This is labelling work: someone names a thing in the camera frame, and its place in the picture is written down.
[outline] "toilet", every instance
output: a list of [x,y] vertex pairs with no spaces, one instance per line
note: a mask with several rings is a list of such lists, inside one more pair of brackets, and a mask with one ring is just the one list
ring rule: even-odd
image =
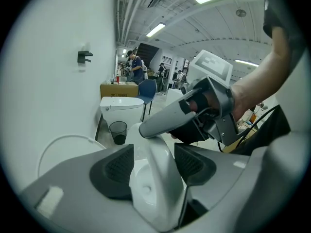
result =
[[138,98],[103,97],[101,111],[108,127],[117,121],[125,122],[127,130],[139,123],[144,101]]

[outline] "toilet seat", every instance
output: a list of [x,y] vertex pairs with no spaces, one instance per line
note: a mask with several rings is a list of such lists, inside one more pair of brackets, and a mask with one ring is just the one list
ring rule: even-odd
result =
[[144,101],[138,98],[103,97],[100,107],[109,110],[127,110],[141,107]]

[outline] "backpack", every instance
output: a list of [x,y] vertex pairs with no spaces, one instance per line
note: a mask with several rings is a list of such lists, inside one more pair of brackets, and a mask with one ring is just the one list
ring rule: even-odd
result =
[[143,71],[143,72],[146,72],[146,71],[147,71],[147,67],[146,67],[146,65],[145,65],[145,63],[144,63],[143,60],[141,60],[141,68],[142,68],[142,71]]

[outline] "cable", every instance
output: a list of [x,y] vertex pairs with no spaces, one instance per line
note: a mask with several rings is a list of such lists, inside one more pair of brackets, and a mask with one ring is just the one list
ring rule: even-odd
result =
[[[271,111],[275,110],[277,107],[279,107],[279,105],[273,107],[272,109],[268,110],[265,114],[263,114],[256,122],[253,123],[253,125],[249,128],[249,131],[248,131],[248,132],[250,132],[250,131],[257,125],[257,123],[258,123],[260,120],[262,120],[266,115],[268,115]],[[247,135],[248,135],[248,133],[245,134],[245,135],[240,139],[240,141],[239,141],[239,143],[237,144],[236,148],[240,145],[240,143],[245,139],[245,137],[246,137]]]
[[100,146],[101,149],[106,149],[105,146],[103,146],[102,144],[100,144],[98,141],[90,138],[90,137],[87,137],[87,136],[84,136],[84,135],[79,135],[79,134],[64,134],[64,135],[61,135],[55,139],[53,139],[51,142],[48,143],[48,145],[44,148],[43,152],[41,153],[39,159],[38,159],[38,162],[37,162],[37,165],[36,165],[36,173],[37,173],[37,179],[40,178],[40,168],[41,168],[41,162],[43,160],[43,157],[46,153],[46,151],[57,141],[63,139],[63,138],[67,138],[67,137],[79,137],[79,138],[83,138],[85,140],[88,140],[90,143],[95,143],[97,144],[98,146]]
[[257,114],[260,109],[261,109],[261,107],[259,106],[259,109],[255,112],[255,114]]
[[222,148],[220,147],[220,143],[217,142],[217,144],[218,144],[219,151],[220,151],[221,153],[223,153]]

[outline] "man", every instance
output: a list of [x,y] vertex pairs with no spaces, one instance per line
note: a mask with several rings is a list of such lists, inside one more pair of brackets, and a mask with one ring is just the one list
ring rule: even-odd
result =
[[166,68],[164,66],[164,63],[161,63],[159,71],[158,71],[159,76],[158,76],[158,78],[156,80],[156,85],[157,85],[157,91],[158,92],[161,92],[162,88],[163,88],[163,77],[164,77],[165,70],[166,70]]
[[143,81],[141,58],[139,56],[134,55],[133,51],[131,50],[127,52],[126,56],[132,60],[131,72],[133,72],[133,81],[136,84],[140,84]]
[[[281,0],[265,0],[263,30],[272,38],[272,50],[252,73],[231,86],[235,100],[233,117],[240,119],[247,109],[254,107],[277,92],[286,81],[305,49],[305,42],[297,25]],[[205,94],[209,106],[217,108],[211,94]],[[190,101],[190,108],[197,104]],[[256,148],[269,145],[274,139],[288,134],[289,124],[280,107],[276,108],[252,137],[232,153],[251,155]]]
[[131,72],[131,64],[130,64],[131,59],[128,58],[125,64],[125,70],[126,70],[126,81],[127,82],[132,82],[133,81],[133,72]]
[[173,73],[173,81],[177,79],[177,68],[175,67],[174,73]]
[[184,74],[181,70],[178,71],[177,77],[176,77],[176,89],[179,89],[181,86],[181,81],[184,77]]

